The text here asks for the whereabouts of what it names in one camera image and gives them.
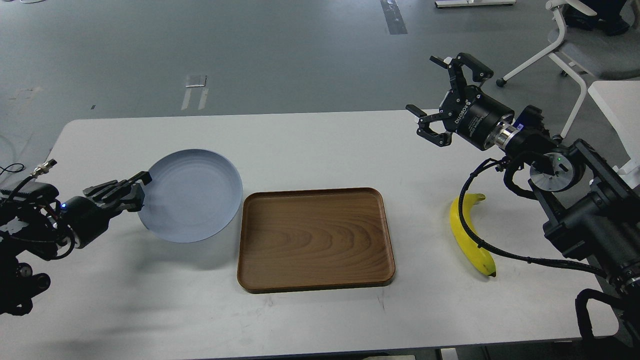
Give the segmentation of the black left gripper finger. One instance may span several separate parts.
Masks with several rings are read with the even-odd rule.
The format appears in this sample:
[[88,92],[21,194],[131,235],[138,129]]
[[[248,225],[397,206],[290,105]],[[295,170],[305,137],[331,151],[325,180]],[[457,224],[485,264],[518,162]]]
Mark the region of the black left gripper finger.
[[116,197],[125,197],[133,191],[135,185],[140,184],[139,182],[142,185],[148,185],[152,180],[153,178],[148,171],[139,171],[132,177],[118,182],[113,191]]
[[139,212],[146,198],[142,186],[135,181],[108,181],[82,191],[91,204],[90,213],[119,215],[121,212]]

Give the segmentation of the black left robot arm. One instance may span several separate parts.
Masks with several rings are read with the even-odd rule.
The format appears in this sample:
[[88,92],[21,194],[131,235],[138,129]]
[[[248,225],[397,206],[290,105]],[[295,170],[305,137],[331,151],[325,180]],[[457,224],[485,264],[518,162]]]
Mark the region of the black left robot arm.
[[153,180],[140,171],[124,180],[90,186],[81,196],[58,200],[58,189],[39,182],[39,176],[57,162],[50,159],[13,187],[1,189],[0,311],[23,316],[34,307],[34,297],[51,285],[46,273],[35,273],[18,256],[28,252],[44,261],[60,260],[83,249],[108,230],[122,212],[139,212]]

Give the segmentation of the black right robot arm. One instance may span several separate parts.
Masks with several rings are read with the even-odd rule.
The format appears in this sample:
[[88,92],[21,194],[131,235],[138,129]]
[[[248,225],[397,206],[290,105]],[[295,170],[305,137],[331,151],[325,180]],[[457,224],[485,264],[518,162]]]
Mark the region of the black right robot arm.
[[417,134],[439,147],[454,134],[478,150],[504,153],[503,183],[521,198],[536,200],[547,216],[544,236],[571,260],[594,256],[604,277],[623,299],[639,301],[639,196],[583,139],[562,145],[545,128],[542,110],[514,110],[483,93],[493,70],[461,52],[430,61],[448,73],[450,89],[435,114],[407,105]]

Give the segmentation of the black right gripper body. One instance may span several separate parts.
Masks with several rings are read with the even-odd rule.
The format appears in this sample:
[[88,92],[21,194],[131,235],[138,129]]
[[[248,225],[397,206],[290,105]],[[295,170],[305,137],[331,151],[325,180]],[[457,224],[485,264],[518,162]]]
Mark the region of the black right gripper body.
[[513,109],[483,93],[478,86],[466,86],[461,91],[450,89],[439,110],[448,132],[456,133],[481,151],[494,145],[499,126],[510,125],[515,116]]

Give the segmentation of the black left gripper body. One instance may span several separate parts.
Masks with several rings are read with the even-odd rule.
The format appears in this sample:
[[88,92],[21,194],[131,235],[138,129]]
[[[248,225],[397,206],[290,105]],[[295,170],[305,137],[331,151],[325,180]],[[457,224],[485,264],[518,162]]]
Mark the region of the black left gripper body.
[[107,231],[110,220],[116,216],[114,210],[102,208],[83,196],[74,196],[61,204],[61,219],[71,228],[76,249],[85,248]]

